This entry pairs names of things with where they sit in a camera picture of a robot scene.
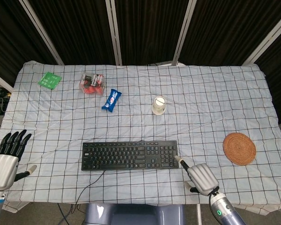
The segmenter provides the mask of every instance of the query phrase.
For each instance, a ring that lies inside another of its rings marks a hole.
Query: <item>robotic hand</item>
[[[229,202],[226,195],[218,192],[219,181],[205,163],[189,167],[181,157],[175,156],[175,159],[187,171],[187,175],[195,184],[195,187],[191,187],[185,181],[185,186],[190,192],[209,196],[210,210],[220,224],[245,225],[245,222]]]
[[[27,141],[31,137],[31,134],[28,134],[22,140],[25,133],[26,130],[15,132],[13,135],[8,133],[0,144],[0,212],[5,201],[3,191],[9,189],[15,181],[32,174],[37,167],[34,165],[28,171],[16,174]]]

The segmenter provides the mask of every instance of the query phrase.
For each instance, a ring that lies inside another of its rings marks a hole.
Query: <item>black keyboard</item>
[[[176,141],[84,142],[81,170],[178,168]]]

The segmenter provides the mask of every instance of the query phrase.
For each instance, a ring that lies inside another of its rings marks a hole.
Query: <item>grid tablecloth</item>
[[[82,72],[104,74],[104,96],[82,93]],[[45,72],[61,76],[54,90],[37,82]],[[111,88],[122,92],[113,113],[102,110]],[[166,99],[163,115],[153,115],[158,95]],[[18,171],[36,171],[8,190],[5,209],[26,202],[74,203],[101,171],[81,171],[83,142],[177,140],[189,166],[207,163],[220,191],[237,207],[260,214],[281,208],[281,132],[264,74],[247,67],[53,66],[24,64],[0,129],[27,129],[32,137]],[[237,166],[222,143],[240,132],[254,142],[256,159]],[[79,203],[207,203],[189,193],[182,169],[106,171],[81,195]]]

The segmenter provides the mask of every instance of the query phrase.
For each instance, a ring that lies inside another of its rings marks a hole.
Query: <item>rattan coaster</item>
[[[237,165],[248,165],[256,156],[256,148],[249,137],[232,133],[225,137],[223,149],[227,158]]]

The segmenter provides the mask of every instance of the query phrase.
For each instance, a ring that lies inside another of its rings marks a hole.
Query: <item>green card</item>
[[[60,80],[60,76],[56,76],[53,73],[47,72],[45,76],[43,76],[43,78],[38,82],[38,84],[52,90],[56,88]]]

